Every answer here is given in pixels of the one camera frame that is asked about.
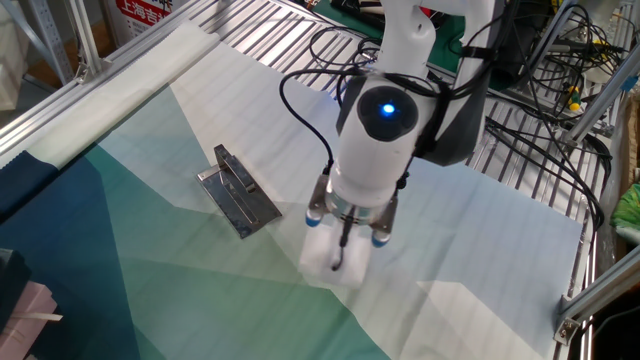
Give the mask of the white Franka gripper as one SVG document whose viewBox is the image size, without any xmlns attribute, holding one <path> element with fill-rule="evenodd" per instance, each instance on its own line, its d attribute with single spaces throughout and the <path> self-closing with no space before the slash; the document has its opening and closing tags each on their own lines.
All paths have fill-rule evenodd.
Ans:
<svg viewBox="0 0 640 360">
<path fill-rule="evenodd" d="M 370 253 L 370 240 L 359 224 L 352 224 L 344 236 L 346 224 L 341 221 L 322 225 L 325 243 L 323 266 L 336 272 L 340 268 L 361 267 Z"/>
</svg>

